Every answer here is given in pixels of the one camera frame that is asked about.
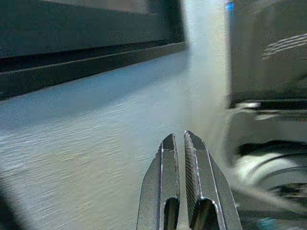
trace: wall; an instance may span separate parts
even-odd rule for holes
[[[223,1],[183,2],[189,49],[0,103],[0,171],[31,229],[135,229],[143,176],[175,133],[214,152],[227,94]]]

